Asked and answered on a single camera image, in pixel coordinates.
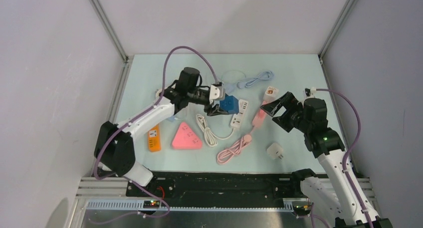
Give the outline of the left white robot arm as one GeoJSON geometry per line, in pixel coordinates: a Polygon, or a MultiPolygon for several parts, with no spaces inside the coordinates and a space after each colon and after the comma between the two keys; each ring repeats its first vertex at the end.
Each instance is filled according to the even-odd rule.
{"type": "Polygon", "coordinates": [[[95,165],[102,163],[114,175],[138,184],[145,196],[157,191],[153,173],[136,160],[135,141],[148,133],[155,125],[176,115],[190,103],[202,105],[208,116],[228,115],[219,101],[228,96],[223,83],[217,81],[210,86],[201,84],[200,72],[185,67],[170,86],[162,90],[159,98],[148,108],[120,123],[106,121],[99,130],[94,157],[95,165]]]}

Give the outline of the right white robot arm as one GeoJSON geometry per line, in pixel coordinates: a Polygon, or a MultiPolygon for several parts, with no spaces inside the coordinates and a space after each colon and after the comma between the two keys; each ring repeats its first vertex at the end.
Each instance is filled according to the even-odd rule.
{"type": "Polygon", "coordinates": [[[323,167],[334,190],[327,190],[311,169],[302,169],[291,174],[291,193],[309,198],[336,228],[391,228],[390,220],[379,215],[361,189],[340,135],[328,126],[326,102],[310,89],[305,93],[303,101],[286,92],[260,107],[286,132],[295,128],[303,133],[307,150],[323,167]]]}

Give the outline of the dark blue cube socket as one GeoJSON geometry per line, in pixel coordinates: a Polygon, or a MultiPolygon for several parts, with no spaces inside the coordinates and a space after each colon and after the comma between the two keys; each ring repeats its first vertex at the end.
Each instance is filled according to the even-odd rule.
{"type": "Polygon", "coordinates": [[[219,105],[228,114],[239,113],[239,100],[233,95],[226,95],[223,100],[219,101],[219,105]]]}

